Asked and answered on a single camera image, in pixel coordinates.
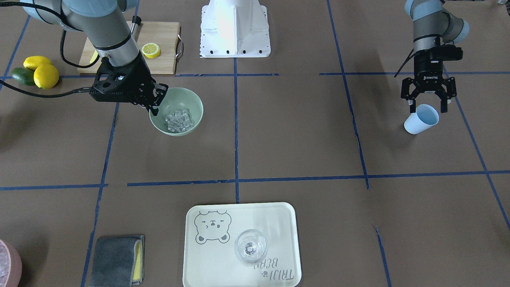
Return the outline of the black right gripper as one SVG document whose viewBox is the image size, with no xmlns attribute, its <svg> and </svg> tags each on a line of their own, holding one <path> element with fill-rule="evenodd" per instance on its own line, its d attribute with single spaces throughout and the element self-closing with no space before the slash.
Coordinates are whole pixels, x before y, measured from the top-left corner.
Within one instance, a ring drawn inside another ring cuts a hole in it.
<svg viewBox="0 0 510 287">
<path fill-rule="evenodd" d="M 144 105 L 150 115 L 157 116 L 164 100 L 168 85 L 155 83 L 142 54 L 138 54 L 129 64 L 120 67 L 124 75 L 120 86 L 120 103 Z"/>
</svg>

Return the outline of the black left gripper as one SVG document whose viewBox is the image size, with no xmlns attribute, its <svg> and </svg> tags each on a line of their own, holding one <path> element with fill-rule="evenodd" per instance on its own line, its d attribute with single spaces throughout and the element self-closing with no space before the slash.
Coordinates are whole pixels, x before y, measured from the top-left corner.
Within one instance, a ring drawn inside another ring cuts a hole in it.
<svg viewBox="0 0 510 287">
<path fill-rule="evenodd" d="M 414 56 L 414 79 L 402 80 L 400 97 L 408 102 L 410 113 L 416 113 L 416 99 L 421 93 L 432 92 L 440 99 L 440 112 L 447 113 L 448 105 L 457 96 L 454 77 L 444 78 L 444 61 L 462 60 L 464 51 L 453 44 L 419 51 Z"/>
</svg>

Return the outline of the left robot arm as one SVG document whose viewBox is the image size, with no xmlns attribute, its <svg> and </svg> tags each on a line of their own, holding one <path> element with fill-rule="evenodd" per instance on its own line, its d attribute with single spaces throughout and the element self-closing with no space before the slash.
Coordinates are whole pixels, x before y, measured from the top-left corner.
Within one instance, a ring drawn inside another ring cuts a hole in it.
<svg viewBox="0 0 510 287">
<path fill-rule="evenodd" d="M 404 9 L 413 21 L 413 48 L 403 64 L 413 60 L 414 76 L 402 80 L 400 97 L 408 102 L 410 113 L 416 113 L 417 97 L 433 93 L 445 113 L 458 93 L 456 79 L 444 77 L 444 62 L 462 60 L 459 43 L 470 25 L 445 9 L 443 0 L 408 0 Z"/>
</svg>

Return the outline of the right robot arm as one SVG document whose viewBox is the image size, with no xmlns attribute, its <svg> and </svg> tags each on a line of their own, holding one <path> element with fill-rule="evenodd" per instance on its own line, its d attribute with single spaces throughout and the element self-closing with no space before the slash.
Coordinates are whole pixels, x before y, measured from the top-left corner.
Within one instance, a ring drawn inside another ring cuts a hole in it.
<svg viewBox="0 0 510 287">
<path fill-rule="evenodd" d="M 123 13 L 134 0 L 28 0 L 27 14 L 67 31 L 83 31 L 100 56 L 90 95 L 98 102 L 132 103 L 153 116 L 168 86 L 151 76 Z"/>
</svg>

